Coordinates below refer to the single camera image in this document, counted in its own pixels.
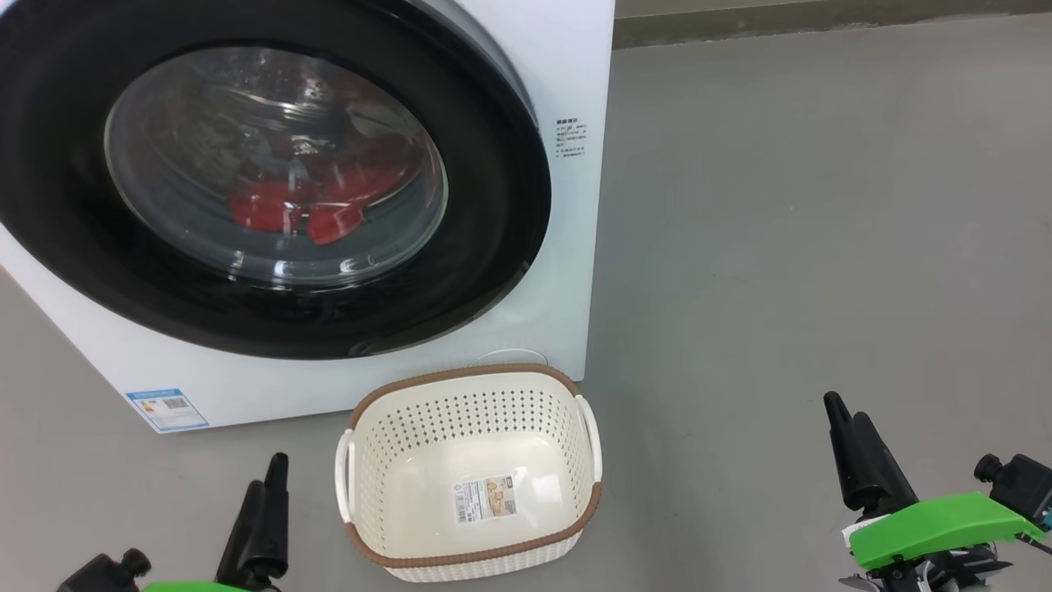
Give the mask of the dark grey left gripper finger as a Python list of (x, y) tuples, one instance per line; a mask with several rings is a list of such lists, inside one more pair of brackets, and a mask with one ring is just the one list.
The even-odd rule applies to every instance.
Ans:
[(215, 573), (218, 584), (232, 588), (274, 587), (275, 562), (268, 551), (270, 514), (267, 502), (266, 485), (261, 481), (249, 483)]
[(264, 479), (264, 558), (270, 580), (281, 580), (288, 570), (288, 456), (275, 453)]

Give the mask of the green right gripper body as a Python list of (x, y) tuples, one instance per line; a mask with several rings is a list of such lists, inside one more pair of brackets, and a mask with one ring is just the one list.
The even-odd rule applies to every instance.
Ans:
[(842, 532), (859, 573), (842, 580), (861, 591), (991, 591), (1011, 568), (997, 543), (1045, 548), (1045, 522), (1027, 520), (982, 493), (920, 501)]

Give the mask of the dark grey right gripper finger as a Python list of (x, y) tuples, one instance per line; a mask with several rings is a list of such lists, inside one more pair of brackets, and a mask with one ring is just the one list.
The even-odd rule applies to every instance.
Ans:
[(857, 413), (852, 419), (852, 426), (870, 469), (871, 481), (881, 490), (875, 502), (865, 506), (865, 513), (894, 513), (918, 503), (916, 491), (906, 479), (897, 460), (869, 415)]
[(852, 510), (865, 506), (865, 469), (858, 452), (853, 417), (837, 392), (825, 393), (832, 452), (844, 505)]

